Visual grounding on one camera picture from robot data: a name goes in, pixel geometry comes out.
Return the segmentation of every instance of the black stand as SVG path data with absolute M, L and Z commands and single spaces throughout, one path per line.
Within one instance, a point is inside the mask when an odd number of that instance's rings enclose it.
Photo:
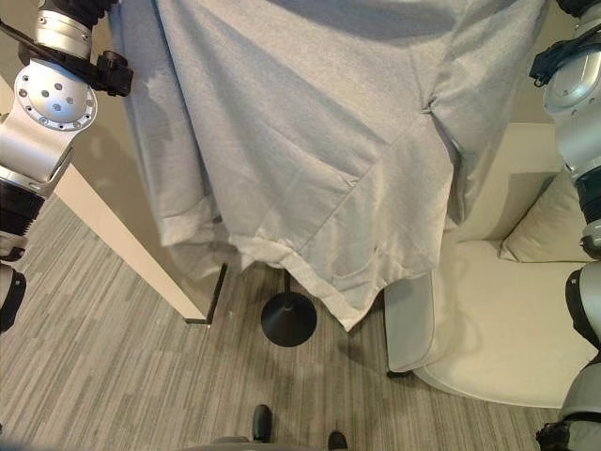
M 284 278 L 284 293 L 276 294 L 263 307 L 261 327 L 271 343 L 292 348 L 311 338 L 317 326 L 317 312 L 309 298 L 290 291 L 288 271 Z

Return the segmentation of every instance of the gray fabric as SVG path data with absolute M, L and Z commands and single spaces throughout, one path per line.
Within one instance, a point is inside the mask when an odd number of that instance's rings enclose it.
M 123 2 L 163 243 L 199 274 L 215 242 L 286 267 L 350 329 L 382 288 L 437 264 L 450 139 L 470 209 L 543 5 Z

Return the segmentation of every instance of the floor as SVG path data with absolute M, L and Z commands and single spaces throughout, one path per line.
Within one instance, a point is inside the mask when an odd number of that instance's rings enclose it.
M 58 199 L 18 262 L 28 289 L 0 338 L 0 420 L 11 440 L 73 450 L 176 450 L 247 435 L 270 405 L 275 440 L 358 450 L 536 450 L 553 410 L 504 406 L 386 378 L 377 305 L 351 334 L 316 303 L 295 349 L 263 336 L 278 271 L 229 273 L 213 325 L 188 325 Z

